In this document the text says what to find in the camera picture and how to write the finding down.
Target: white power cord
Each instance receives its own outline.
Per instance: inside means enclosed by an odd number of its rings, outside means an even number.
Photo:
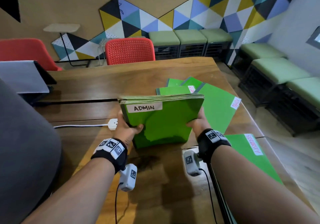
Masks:
[[[54,128],[60,127],[99,127],[99,126],[108,126],[111,131],[114,131],[117,128],[118,119],[110,119],[108,124],[101,124],[101,125],[57,125]]]

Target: black wrist strap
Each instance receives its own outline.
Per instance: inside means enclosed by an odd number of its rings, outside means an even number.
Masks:
[[[210,163],[212,154],[221,145],[231,146],[228,139],[219,131],[205,129],[197,138],[199,145],[199,157]]]
[[[109,138],[104,139],[95,149],[91,159],[103,157],[109,160],[113,166],[115,173],[124,170],[127,161],[128,150],[126,145],[119,139]]]

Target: white wall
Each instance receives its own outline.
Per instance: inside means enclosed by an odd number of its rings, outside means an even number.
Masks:
[[[292,0],[269,44],[314,76],[320,76],[320,50],[306,41],[320,26],[320,0]]]

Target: green cushioned stool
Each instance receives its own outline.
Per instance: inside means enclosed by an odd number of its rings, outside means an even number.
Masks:
[[[220,28],[201,29],[199,31],[207,38],[203,56],[213,57],[226,63],[226,56],[233,41],[232,36]]]
[[[289,81],[267,109],[296,136],[320,129],[320,78]]]
[[[252,61],[239,87],[258,107],[272,100],[278,85],[306,77],[310,77],[308,72],[285,58],[262,58]]]
[[[180,41],[173,31],[149,32],[156,60],[178,58]]]
[[[203,56],[207,38],[196,29],[174,31],[180,40],[179,57]]]
[[[267,43],[242,44],[231,69],[242,78],[251,62],[261,58],[287,58],[287,55]]]

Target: orange chair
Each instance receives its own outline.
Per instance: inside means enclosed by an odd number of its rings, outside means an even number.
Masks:
[[[156,60],[152,41],[147,38],[113,39],[106,43],[108,65]]]
[[[0,61],[36,60],[46,71],[61,71],[39,39],[0,40]]]

